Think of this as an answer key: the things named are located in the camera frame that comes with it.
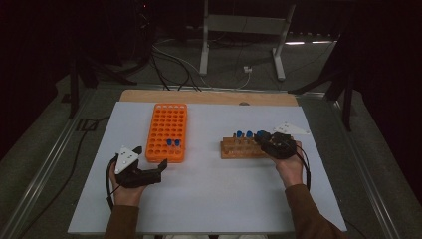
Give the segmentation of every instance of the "table surface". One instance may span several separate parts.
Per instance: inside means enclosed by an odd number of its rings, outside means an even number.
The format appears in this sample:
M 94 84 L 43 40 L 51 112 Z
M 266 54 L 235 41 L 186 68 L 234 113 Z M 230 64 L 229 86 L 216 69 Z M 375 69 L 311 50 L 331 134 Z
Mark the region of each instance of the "table surface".
M 170 163 L 162 173 L 162 182 L 146 189 L 140 203 L 137 232 L 272 234 L 293 231 L 285 188 L 274 164 L 267 159 L 221 159 L 219 141 L 236 130 L 272 131 L 284 121 L 309 129 L 294 96 L 130 90 L 123 92 L 114 107 L 68 232 L 104 233 L 110 215 L 105 200 L 106 165 L 121 146 L 135 148 L 146 144 L 154 103 L 169 101 L 188 104 L 185 160 Z M 238 103 L 252 106 L 238 106 Z M 311 194 L 321 214 L 346 230 L 314 138 L 312 135 L 294 137 L 303 143 L 310 159 Z M 156 167 L 146 162 L 144 154 L 139 159 L 141 169 Z

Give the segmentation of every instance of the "forearm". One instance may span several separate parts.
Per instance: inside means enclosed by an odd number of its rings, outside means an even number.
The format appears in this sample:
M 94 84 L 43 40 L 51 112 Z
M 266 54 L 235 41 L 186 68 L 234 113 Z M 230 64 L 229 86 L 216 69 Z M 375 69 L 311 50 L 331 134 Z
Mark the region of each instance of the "forearm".
M 320 215 L 303 184 L 286 189 L 297 238 L 346 238 L 337 227 Z
M 136 236 L 136 224 L 139 208 L 116 205 L 105 231 L 105 239 L 133 239 Z

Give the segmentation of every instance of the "metal stand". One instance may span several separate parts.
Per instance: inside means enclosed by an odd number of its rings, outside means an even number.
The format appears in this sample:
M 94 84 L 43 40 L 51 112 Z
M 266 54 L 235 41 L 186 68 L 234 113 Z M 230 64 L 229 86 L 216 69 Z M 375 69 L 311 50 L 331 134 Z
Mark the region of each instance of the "metal stand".
M 69 119 L 72 119 L 79 108 L 79 77 L 83 81 L 87 88 L 96 88 L 99 83 L 93 68 L 97 71 L 102 72 L 112 79 L 122 83 L 123 85 L 135 86 L 135 82 L 131 82 L 126 78 L 122 77 L 118 73 L 105 67 L 103 64 L 89 57 L 82 50 L 77 47 L 73 47 L 73 51 L 70 59 L 70 77 L 71 77 L 71 112 Z
M 286 42 L 289 27 L 292 21 L 293 13 L 296 5 L 292 4 L 289 7 L 289 13 L 286 19 L 279 18 L 262 18 L 262 17 L 247 17 L 247 16 L 232 16 L 232 15 L 214 15 L 208 12 L 208 0 L 205 1 L 204 9 L 204 32 L 202 42 L 201 63 L 199 66 L 199 75 L 206 76 L 208 70 L 208 32 L 222 31 L 222 32 L 238 32 L 238 33 L 257 33 L 280 35 L 280 42 L 277 48 L 274 48 L 273 59 L 277 71 L 277 78 L 280 81 L 286 79 L 285 71 L 281 60 L 281 53 L 283 45 Z
M 324 97 L 328 101 L 337 101 L 338 97 L 344 91 L 344 102 L 342 109 L 342 121 L 348 131 L 351 131 L 350 127 L 350 111 L 351 111 L 351 98 L 353 95 L 353 76 L 350 71 L 345 69 L 337 69 L 327 76 L 321 77 L 301 88 L 296 90 L 288 91 L 289 94 L 301 95 L 323 83 L 331 81 L 331 85 L 326 91 Z

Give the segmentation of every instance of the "orange test tube rack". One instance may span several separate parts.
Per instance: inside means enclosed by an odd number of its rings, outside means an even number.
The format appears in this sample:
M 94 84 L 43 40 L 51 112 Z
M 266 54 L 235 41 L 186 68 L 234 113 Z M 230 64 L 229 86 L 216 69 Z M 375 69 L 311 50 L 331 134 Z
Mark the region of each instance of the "orange test tube rack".
M 146 145 L 146 160 L 182 162 L 186 146 L 186 104 L 155 104 Z

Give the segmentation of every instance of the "dark background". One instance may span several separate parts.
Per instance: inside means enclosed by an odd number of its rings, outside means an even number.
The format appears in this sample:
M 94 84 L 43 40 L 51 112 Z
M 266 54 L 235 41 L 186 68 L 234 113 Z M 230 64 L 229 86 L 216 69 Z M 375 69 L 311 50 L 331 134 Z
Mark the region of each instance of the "dark background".
M 279 1 L 245 0 L 242 4 L 210 1 L 210 12 L 280 17 Z M 69 73 L 74 47 L 100 63 L 147 57 L 148 43 L 133 34 L 136 14 L 147 17 L 149 29 L 164 29 L 180 41 L 186 26 L 202 24 L 203 3 L 157 1 L 6 0 L 0 3 L 0 158 L 57 95 L 55 83 Z M 130 8 L 133 4 L 145 8 Z M 347 66 L 354 88 L 383 133 L 419 201 L 422 168 L 418 151 L 421 130 L 417 103 L 422 79 L 422 7 L 417 1 L 307 1 L 298 5 L 291 33 L 321 34 L 338 39 L 322 75 Z M 130 41 L 145 44 L 130 51 Z

